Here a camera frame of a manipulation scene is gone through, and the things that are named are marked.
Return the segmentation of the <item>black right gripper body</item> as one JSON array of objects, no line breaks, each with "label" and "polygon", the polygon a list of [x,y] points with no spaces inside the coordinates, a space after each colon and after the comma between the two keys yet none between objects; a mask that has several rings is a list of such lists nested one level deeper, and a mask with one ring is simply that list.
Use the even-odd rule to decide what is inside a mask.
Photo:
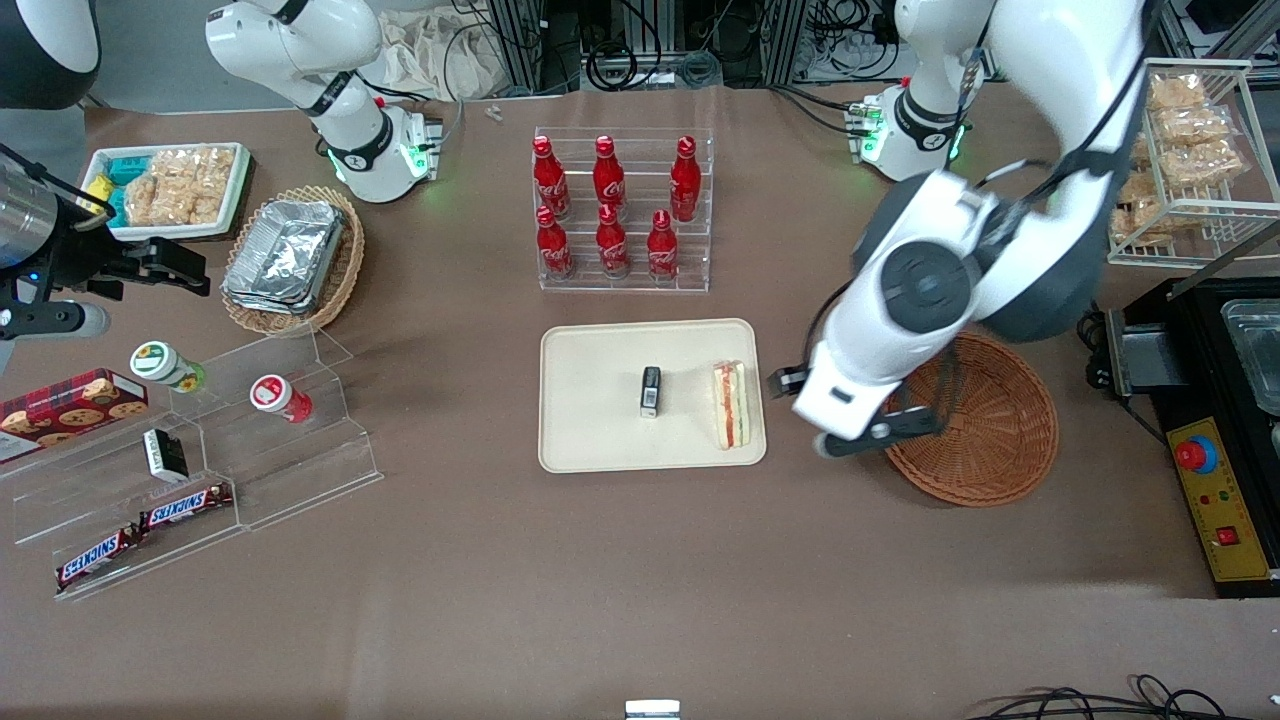
[{"label": "black right gripper body", "polygon": [[76,224],[90,214],[64,199],[55,200],[55,217],[44,243],[44,288],[83,291],[92,283],[131,282],[150,284],[131,246],[118,241],[109,228],[78,231]]}]

